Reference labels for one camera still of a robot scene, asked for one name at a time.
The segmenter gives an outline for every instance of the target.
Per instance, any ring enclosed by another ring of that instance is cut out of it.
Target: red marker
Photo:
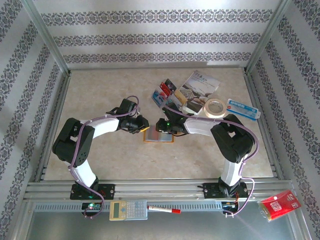
[[[158,211],[158,212],[166,212],[166,213],[173,213],[173,214],[180,214],[180,209],[174,208],[165,208],[165,207],[158,207],[158,206],[147,206],[149,210]]]

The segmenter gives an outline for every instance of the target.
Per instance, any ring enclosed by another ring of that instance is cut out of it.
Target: red package
[[[164,82],[162,82],[160,84],[160,88],[162,89],[162,91],[164,91],[164,93],[167,95],[167,96],[170,96],[171,95],[171,90],[165,85]]]
[[[283,191],[275,196],[258,202],[268,221],[275,220],[297,208],[301,207],[296,196],[290,191]]]

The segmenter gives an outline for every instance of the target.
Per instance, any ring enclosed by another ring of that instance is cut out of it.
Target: calculator display
[[[114,204],[113,217],[115,219],[119,218],[119,203]]]

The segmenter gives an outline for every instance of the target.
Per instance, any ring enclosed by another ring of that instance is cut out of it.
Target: red box
[[[266,214],[268,221],[275,220],[301,207],[298,199],[290,190],[262,200],[259,205]]]

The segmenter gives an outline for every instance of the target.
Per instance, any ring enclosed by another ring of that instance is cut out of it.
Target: calculator
[[[110,221],[147,220],[147,200],[110,202]]]

